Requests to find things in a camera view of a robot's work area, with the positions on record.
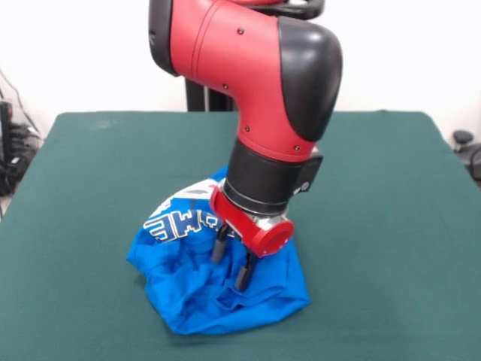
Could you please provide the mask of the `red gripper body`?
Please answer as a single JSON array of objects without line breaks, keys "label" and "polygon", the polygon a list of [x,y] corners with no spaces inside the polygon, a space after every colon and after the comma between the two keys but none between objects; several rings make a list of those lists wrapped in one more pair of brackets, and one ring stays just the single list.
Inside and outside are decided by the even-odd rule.
[{"label": "red gripper body", "polygon": [[250,215],[227,199],[220,184],[213,187],[210,206],[218,218],[232,228],[246,248],[256,256],[277,253],[293,236],[294,223],[285,214],[275,217]]}]

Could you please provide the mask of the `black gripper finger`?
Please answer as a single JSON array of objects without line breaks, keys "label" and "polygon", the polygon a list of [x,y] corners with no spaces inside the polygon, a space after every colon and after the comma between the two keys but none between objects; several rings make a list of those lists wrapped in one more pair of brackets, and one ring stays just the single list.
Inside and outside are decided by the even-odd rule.
[{"label": "black gripper finger", "polygon": [[214,263],[220,263],[223,255],[225,253],[226,237],[228,234],[228,225],[226,223],[222,224],[219,228],[216,240],[211,254],[211,261]]},{"label": "black gripper finger", "polygon": [[235,282],[235,289],[238,291],[245,291],[250,285],[253,272],[256,268],[256,255],[252,252],[247,253],[246,262],[240,268]]}]

